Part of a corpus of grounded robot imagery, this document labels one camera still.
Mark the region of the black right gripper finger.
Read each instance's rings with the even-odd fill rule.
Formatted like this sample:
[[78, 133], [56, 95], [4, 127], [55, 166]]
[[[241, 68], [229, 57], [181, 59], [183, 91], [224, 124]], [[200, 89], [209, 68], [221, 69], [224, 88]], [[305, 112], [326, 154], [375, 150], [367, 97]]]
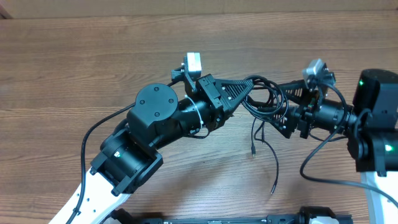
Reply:
[[262, 107], [259, 111], [264, 114], [261, 119], [271, 124], [283, 137], [289, 139], [295, 132], [300, 118], [298, 106], [283, 106], [280, 109], [276, 106]]
[[304, 80], [295, 80], [289, 83], [279, 84], [285, 97], [290, 101], [308, 101], [311, 93]]

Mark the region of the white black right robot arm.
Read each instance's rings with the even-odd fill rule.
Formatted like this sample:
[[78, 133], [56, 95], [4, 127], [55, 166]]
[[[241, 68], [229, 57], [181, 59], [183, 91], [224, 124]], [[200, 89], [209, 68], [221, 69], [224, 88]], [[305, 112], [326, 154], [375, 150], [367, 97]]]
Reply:
[[[327, 142], [346, 138], [361, 182], [310, 177], [304, 173], [315, 148], [300, 166], [300, 175], [325, 184], [347, 185], [366, 191], [372, 223], [397, 223], [397, 74], [388, 70], [361, 72], [352, 105], [335, 87], [335, 76], [326, 68], [305, 69], [303, 80], [274, 85], [266, 83], [269, 99], [255, 103], [259, 119], [269, 122], [289, 138], [299, 130], [302, 138], [314, 128], [327, 130]], [[328, 90], [340, 101], [327, 99]]]

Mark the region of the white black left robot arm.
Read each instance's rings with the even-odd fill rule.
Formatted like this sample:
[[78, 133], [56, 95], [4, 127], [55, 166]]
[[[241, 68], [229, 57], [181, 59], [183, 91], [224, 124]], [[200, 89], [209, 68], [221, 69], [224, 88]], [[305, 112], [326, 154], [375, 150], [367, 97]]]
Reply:
[[182, 138], [212, 132], [232, 117], [254, 88], [252, 80], [201, 75], [199, 62], [184, 61], [171, 71], [172, 83], [184, 82], [179, 100], [170, 85], [145, 86], [127, 116], [101, 144], [83, 175], [80, 188], [52, 218], [52, 223], [100, 223], [160, 168], [158, 149]]

